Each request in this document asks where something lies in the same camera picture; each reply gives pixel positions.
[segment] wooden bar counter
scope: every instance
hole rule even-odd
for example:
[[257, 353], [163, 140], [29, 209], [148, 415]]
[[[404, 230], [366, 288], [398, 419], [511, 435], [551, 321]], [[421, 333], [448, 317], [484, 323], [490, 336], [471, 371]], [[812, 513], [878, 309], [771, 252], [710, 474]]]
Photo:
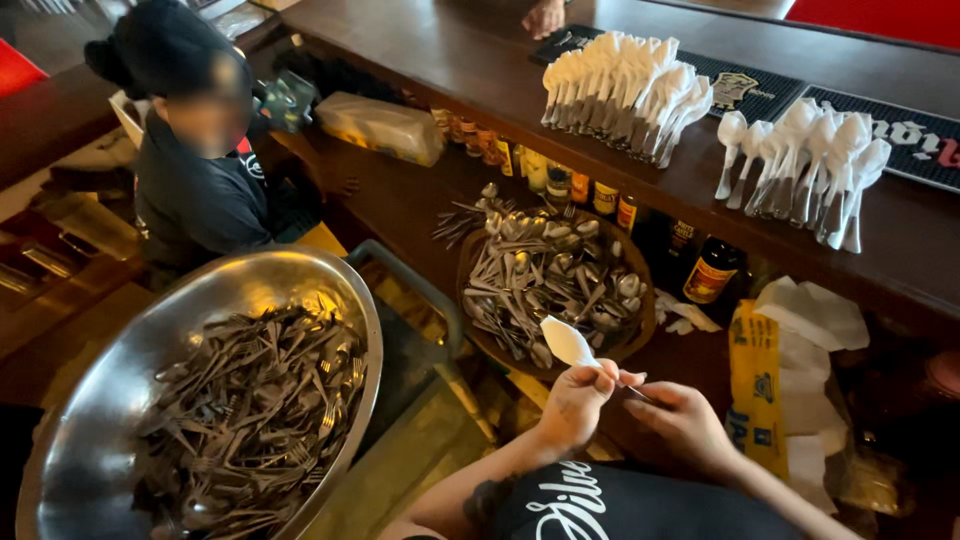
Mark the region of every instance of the wooden bar counter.
[[[921, 334], [956, 340], [960, 287], [948, 275], [960, 267], [960, 196], [885, 175], [864, 197], [858, 256], [727, 210], [713, 199], [724, 156], [715, 118], [687, 128], [664, 170], [543, 128], [543, 66], [528, 60], [540, 44], [519, 24], [526, 9], [516, 0], [302, 0], [282, 15], [312, 53], [351, 61]], [[951, 91], [960, 57], [950, 54], [637, 0], [577, 0], [568, 22], [673, 36], [685, 51], [960, 117]], [[398, 195], [396, 205], [410, 197]]]

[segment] woman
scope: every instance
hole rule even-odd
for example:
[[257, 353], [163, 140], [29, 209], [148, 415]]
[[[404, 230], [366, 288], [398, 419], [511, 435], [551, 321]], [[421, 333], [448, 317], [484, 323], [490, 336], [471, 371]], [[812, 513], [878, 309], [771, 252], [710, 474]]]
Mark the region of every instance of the woman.
[[[433, 486], [380, 540], [860, 538], [738, 452], [700, 392], [644, 384], [601, 361], [603, 370], [565, 371], [535, 428]], [[752, 500], [724, 487], [561, 461], [588, 442], [617, 380], [664, 405], [624, 402], [640, 424]]]
[[[107, 40], [88, 43], [84, 52], [97, 74], [153, 104], [134, 164], [152, 287], [271, 242], [275, 216], [245, 137], [263, 122], [253, 112], [252, 73], [243, 55], [177, 0], [137, 3]], [[356, 181], [321, 174], [319, 155], [303, 135], [270, 134], [304, 161], [322, 194], [356, 189]]]

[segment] wicker basket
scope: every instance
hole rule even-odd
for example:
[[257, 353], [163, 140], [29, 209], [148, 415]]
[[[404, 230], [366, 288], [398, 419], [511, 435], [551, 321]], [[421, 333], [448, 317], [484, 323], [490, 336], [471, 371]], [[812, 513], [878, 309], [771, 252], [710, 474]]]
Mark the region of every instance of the wicker basket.
[[[533, 215], [538, 210], [539, 209], [533, 209], [526, 213]], [[590, 219], [597, 219], [600, 222], [600, 232], [610, 242], [613, 240], [620, 241], [623, 245], [623, 262], [630, 268], [631, 272], [634, 272], [640, 277], [640, 282], [647, 284], [647, 290], [641, 297], [640, 311], [636, 314], [636, 319], [632, 321], [632, 324], [628, 325], [621, 334], [621, 336], [626, 337], [621, 337], [618, 343], [614, 343], [611, 347], [604, 347], [598, 353], [601, 357], [609, 358], [620, 363], [621, 360], [632, 355], [638, 351], [640, 347], [646, 345], [647, 341], [650, 341], [650, 337], [657, 327], [654, 312], [654, 303], [657, 300], [657, 296], [654, 293], [653, 282], [650, 280], [650, 268], [647, 267], [647, 261], [644, 260], [640, 250], [634, 245], [630, 237], [613, 223], [599, 219], [592, 213], [577, 210], [574, 216], [576, 223]], [[464, 303], [464, 289], [467, 288], [470, 271], [472, 271], [476, 265], [477, 259], [480, 257], [480, 251], [487, 241], [487, 237], [487, 232], [481, 229], [474, 231], [464, 240], [463, 249], [460, 252], [460, 265], [457, 268], [457, 300], [460, 302], [461, 307]], [[469, 315], [465, 315], [465, 317], [465, 320], [472, 321]], [[511, 355], [509, 351], [500, 349], [500, 346], [497, 345], [492, 334], [479, 331], [479, 329], [476, 330], [478, 331], [473, 333], [473, 341], [477, 346], [480, 347], [484, 353], [510, 366], [511, 369], [515, 369], [540, 380], [549, 381], [555, 380], [557, 376], [566, 369], [566, 365], [559, 362], [555, 363], [550, 369], [541, 369], [529, 360], [514, 360], [513, 355]]]

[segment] plastic-wrapped package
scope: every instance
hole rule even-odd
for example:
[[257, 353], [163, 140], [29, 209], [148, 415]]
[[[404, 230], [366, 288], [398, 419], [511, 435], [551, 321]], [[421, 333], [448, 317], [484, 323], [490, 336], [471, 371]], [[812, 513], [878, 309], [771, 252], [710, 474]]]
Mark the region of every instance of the plastic-wrapped package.
[[423, 110], [334, 92], [314, 112], [328, 134], [401, 160], [430, 167], [444, 150], [433, 117]]

